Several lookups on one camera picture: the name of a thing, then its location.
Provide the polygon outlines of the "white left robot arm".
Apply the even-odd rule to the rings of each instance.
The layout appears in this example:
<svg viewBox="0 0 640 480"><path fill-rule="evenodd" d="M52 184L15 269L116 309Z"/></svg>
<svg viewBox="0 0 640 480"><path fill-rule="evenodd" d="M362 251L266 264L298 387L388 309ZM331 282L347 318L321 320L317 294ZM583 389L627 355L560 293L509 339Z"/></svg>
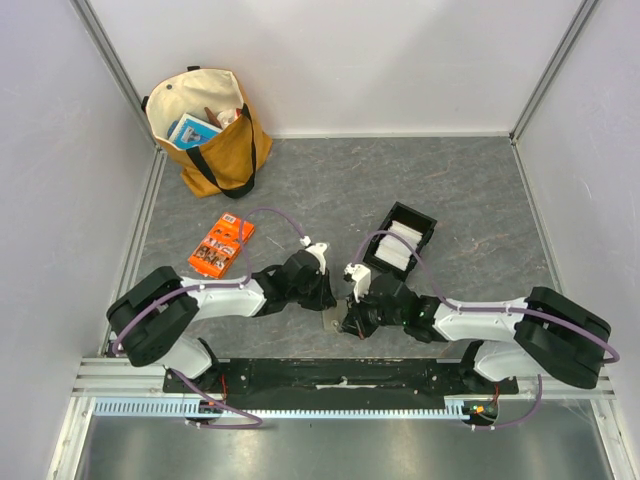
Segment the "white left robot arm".
<svg viewBox="0 0 640 480"><path fill-rule="evenodd" d="M106 318L116 333L112 344L134 367L158 363L178 370L196 391L210 392L220 380L214 356L185 331L197 321L219 317L258 318L290 304L322 312L337 302L325 258L327 245L313 243L274 265L231 281L179 276L159 267L116 300Z"/></svg>

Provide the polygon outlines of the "black card tray box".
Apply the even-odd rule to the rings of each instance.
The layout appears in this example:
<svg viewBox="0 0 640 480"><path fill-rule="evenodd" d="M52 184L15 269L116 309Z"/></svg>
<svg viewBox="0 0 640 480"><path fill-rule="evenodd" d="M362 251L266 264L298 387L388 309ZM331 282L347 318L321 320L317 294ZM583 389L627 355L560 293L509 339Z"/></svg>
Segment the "black card tray box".
<svg viewBox="0 0 640 480"><path fill-rule="evenodd" d="M363 263L381 273L392 273L404 281L417 265L419 254L434 234L437 220L396 202L380 225L386 231L372 239Z"/></svg>

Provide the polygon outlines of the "grey card holder wallet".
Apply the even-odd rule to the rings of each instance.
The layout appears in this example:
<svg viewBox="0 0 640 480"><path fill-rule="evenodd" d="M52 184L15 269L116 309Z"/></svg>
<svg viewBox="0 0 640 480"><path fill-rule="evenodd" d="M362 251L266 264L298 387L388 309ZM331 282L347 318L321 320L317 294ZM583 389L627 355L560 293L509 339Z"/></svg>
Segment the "grey card holder wallet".
<svg viewBox="0 0 640 480"><path fill-rule="evenodd" d="M341 333L342 323L348 313L348 304L345 299L337 301L335 307L322 312L323 328L325 331Z"/></svg>

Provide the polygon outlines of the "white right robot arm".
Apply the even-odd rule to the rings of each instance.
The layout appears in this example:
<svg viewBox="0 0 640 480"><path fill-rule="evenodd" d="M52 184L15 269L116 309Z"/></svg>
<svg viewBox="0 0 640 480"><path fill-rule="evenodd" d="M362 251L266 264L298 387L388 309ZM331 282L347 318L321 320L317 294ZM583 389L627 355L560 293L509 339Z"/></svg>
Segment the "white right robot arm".
<svg viewBox="0 0 640 480"><path fill-rule="evenodd" d="M352 293L342 332L365 339L398 327L423 343L466 341L457 377L469 393L544 374L585 390L598 383L610 325L550 288L504 302L460 303L419 296L394 274L373 277L363 265L349 266L344 278Z"/></svg>

